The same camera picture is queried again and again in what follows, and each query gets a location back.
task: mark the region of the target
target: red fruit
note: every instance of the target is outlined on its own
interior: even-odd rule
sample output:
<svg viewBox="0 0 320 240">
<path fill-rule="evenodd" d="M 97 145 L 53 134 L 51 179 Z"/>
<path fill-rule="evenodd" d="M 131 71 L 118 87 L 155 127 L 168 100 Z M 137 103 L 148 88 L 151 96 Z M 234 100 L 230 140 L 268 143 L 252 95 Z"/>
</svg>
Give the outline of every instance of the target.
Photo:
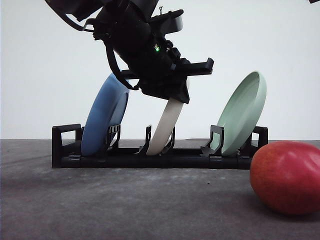
<svg viewBox="0 0 320 240">
<path fill-rule="evenodd" d="M 253 156 L 250 182 L 262 202 L 277 212 L 320 211 L 320 149 L 294 141 L 270 143 Z"/>
</svg>

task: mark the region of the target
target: black plastic dish rack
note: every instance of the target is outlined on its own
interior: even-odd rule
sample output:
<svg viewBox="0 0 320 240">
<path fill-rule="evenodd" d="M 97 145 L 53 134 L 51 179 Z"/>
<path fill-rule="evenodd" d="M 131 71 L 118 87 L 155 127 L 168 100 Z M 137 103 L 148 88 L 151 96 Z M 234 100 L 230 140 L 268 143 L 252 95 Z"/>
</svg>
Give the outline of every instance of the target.
<svg viewBox="0 0 320 240">
<path fill-rule="evenodd" d="M 232 157 L 222 156 L 224 128 L 212 125 L 210 139 L 199 148 L 174 148 L 175 128 L 171 139 L 156 156 L 146 156 L 151 140 L 151 125 L 146 128 L 145 144 L 136 148 L 119 148 L 121 126 L 108 128 L 104 148 L 93 156 L 81 156 L 81 141 L 85 127 L 80 124 L 54 126 L 52 128 L 52 168 L 162 168 L 162 169 L 250 169 L 253 155 L 268 144 L 268 128 L 255 127 L 253 133 L 259 135 L 258 144 L 252 144 L 252 134 Z M 75 131 L 75 141 L 63 145 L 62 133 Z M 214 133 L 219 135 L 217 149 L 211 149 Z M 112 143 L 112 136 L 117 134 Z"/>
</svg>

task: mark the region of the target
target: light green plate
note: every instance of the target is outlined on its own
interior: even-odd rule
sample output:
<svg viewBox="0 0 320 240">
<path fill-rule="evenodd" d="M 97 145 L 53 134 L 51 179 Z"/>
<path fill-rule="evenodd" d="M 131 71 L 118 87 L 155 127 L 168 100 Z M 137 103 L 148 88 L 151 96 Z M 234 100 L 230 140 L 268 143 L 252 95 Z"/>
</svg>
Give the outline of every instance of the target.
<svg viewBox="0 0 320 240">
<path fill-rule="evenodd" d="M 267 96 L 267 84 L 259 72 L 250 73 L 237 87 L 217 123 L 224 127 L 223 156 L 232 156 L 246 142 L 260 118 Z M 210 145 L 217 149 L 219 135 Z"/>
</svg>

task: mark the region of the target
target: white backdrop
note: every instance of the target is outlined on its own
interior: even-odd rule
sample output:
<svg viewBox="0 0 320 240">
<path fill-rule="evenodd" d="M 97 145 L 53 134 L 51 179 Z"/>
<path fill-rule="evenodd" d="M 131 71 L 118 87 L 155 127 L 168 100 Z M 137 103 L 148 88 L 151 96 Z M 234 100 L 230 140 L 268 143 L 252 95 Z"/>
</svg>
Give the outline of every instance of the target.
<svg viewBox="0 0 320 240">
<path fill-rule="evenodd" d="M 259 70 L 268 94 L 258 125 L 269 127 L 270 139 L 320 140 L 320 2 L 161 5 L 164 12 L 184 9 L 183 30 L 167 35 L 182 56 L 193 63 L 215 60 L 211 76 L 190 78 L 191 101 L 176 125 L 178 139 L 207 138 L 238 84 Z M 54 125 L 84 125 L 110 72 L 103 43 L 69 27 L 45 0 L 1 1 L 1 139 L 50 139 Z M 122 138 L 143 139 L 165 105 L 131 92 Z"/>
</svg>

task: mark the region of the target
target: gray table surface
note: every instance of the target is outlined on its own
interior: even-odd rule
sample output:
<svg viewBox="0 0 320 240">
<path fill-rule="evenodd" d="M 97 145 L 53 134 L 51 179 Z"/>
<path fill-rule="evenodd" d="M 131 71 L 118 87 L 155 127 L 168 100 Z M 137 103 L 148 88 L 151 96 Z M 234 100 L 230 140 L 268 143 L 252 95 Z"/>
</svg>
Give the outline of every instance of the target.
<svg viewBox="0 0 320 240">
<path fill-rule="evenodd" d="M 272 212 L 254 194 L 248 170 L 51 169 L 50 140 L 2 140 L 1 237 L 318 240 L 320 212 Z"/>
</svg>

